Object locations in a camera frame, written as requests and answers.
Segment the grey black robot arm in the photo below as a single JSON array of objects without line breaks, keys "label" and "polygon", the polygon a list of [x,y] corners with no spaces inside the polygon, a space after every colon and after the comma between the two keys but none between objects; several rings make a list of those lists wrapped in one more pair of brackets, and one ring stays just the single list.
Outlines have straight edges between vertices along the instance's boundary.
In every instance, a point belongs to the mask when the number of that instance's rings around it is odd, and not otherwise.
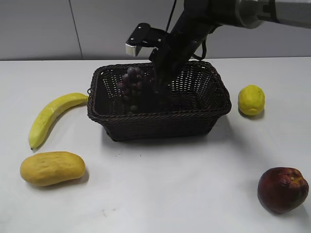
[{"label": "grey black robot arm", "polygon": [[254,29],[263,22],[300,28],[311,26],[308,0],[186,0],[184,10],[171,30],[140,23],[126,41],[126,52],[137,56],[141,48],[152,48],[150,79],[139,81],[125,101],[134,111],[156,109],[166,104],[168,84],[189,59],[203,60],[206,39],[223,25]]}]

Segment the black gripper finger with white pad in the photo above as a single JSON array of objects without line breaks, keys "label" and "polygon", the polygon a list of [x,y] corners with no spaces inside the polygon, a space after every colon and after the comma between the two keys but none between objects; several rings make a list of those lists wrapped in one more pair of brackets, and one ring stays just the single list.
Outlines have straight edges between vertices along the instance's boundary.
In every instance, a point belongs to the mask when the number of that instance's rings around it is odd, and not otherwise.
[{"label": "black gripper finger with white pad", "polygon": [[168,33],[162,29],[153,28],[148,23],[140,23],[125,43],[126,54],[138,55],[141,48],[158,49],[167,35]]}]

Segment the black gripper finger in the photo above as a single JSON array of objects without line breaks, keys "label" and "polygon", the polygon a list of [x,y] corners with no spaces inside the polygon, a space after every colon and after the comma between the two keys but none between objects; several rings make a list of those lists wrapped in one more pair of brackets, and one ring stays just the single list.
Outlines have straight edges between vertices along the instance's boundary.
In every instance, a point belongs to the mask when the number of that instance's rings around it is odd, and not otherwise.
[{"label": "black gripper finger", "polygon": [[154,103],[159,109],[170,109],[171,107],[171,91],[168,83],[162,81],[157,72],[154,70],[153,84]]}]

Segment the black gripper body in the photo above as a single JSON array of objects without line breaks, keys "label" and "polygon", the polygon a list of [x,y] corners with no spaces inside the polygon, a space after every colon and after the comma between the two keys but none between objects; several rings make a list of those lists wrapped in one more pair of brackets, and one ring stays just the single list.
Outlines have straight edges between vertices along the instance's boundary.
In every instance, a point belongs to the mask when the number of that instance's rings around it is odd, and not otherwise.
[{"label": "black gripper body", "polygon": [[182,33],[169,34],[160,48],[153,49],[149,60],[161,80],[174,80],[190,58],[203,60],[206,57],[206,36],[189,36]]}]

